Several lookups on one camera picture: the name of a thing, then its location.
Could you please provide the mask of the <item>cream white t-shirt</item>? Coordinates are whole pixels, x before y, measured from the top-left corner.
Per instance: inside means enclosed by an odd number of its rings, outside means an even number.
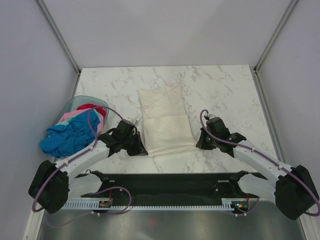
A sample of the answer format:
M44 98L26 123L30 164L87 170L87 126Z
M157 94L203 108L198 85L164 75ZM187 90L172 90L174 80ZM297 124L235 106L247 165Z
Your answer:
M195 149L196 142L179 86L138 91L145 148L152 157Z

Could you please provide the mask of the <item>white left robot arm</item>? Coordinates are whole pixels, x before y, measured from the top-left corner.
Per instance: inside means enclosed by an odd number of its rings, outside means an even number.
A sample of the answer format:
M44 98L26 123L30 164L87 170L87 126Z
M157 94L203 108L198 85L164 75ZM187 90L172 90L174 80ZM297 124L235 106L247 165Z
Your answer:
M36 205L40 205L42 210L54 214L67 201L83 195L106 196L110 185L104 181L101 172L80 174L122 150L130 157L148 155L136 125L126 119L121 120L117 127L95 135L93 143L72 156L55 163L43 161L28 189L33 198L33 212L38 212Z

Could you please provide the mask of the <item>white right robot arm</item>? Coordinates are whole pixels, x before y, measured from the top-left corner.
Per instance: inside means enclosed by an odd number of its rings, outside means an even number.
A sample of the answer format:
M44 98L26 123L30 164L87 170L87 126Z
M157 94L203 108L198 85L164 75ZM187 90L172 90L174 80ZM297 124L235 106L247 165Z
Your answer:
M231 133L223 120L206 110L200 113L201 134L196 147L201 150L218 149L239 161L246 163L262 176L240 171L229 184L229 191L235 197L244 193L265 199L277 206L290 220L306 214L318 217L319 212L309 209L320 205L320 196L309 171L302 165L293 167L272 158L256 148L238 132Z

